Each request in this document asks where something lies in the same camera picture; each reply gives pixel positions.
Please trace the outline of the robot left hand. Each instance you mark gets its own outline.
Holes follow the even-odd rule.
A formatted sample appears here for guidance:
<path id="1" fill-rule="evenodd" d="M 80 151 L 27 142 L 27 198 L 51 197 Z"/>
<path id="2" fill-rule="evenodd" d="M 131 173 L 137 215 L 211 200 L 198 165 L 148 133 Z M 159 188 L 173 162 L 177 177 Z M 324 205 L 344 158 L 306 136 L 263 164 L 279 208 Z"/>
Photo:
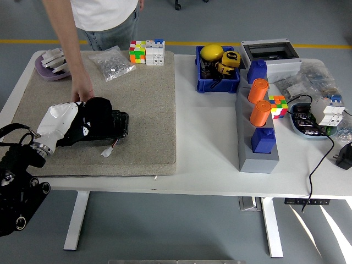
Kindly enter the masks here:
<path id="1" fill-rule="evenodd" d="M 63 139 L 71 127 L 79 111 L 79 104 L 69 102 L 50 106 L 37 128 L 40 135 L 37 142 L 53 150 L 57 141 Z"/>

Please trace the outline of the person's hand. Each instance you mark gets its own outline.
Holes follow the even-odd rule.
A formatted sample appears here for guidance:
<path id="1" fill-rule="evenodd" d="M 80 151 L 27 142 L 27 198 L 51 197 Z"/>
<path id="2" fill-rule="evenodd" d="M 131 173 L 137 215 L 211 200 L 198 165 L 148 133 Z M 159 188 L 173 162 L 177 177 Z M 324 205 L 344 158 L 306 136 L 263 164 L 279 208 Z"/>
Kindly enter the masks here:
<path id="1" fill-rule="evenodd" d="M 94 97 L 92 82 L 87 74 L 72 75 L 71 101 L 87 102 Z"/>

